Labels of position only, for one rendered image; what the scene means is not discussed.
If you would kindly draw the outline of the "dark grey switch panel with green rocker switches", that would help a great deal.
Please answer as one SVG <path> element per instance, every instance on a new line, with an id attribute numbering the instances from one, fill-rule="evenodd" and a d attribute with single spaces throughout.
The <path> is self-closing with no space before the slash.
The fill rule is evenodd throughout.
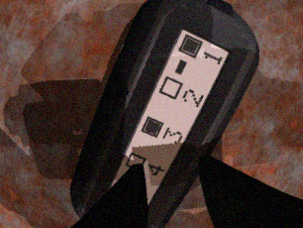
<path id="1" fill-rule="evenodd" d="M 143 163 L 148 228 L 163 228 L 211 155 L 258 67 L 251 27 L 222 0 L 149 0 L 101 93 L 71 181 L 83 217 Z"/>

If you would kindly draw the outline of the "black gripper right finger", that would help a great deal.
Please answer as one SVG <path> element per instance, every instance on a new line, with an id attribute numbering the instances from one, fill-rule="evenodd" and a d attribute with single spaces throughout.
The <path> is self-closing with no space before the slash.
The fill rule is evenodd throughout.
<path id="1" fill-rule="evenodd" d="M 303 199 L 263 184 L 219 159 L 199 158 L 214 228 L 303 228 Z"/>

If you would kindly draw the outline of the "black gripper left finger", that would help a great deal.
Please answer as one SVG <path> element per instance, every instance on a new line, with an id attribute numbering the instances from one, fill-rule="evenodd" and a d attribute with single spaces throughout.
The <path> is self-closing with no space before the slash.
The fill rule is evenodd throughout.
<path id="1" fill-rule="evenodd" d="M 137 163 L 70 228 L 148 228 L 148 218 L 147 179 Z"/>

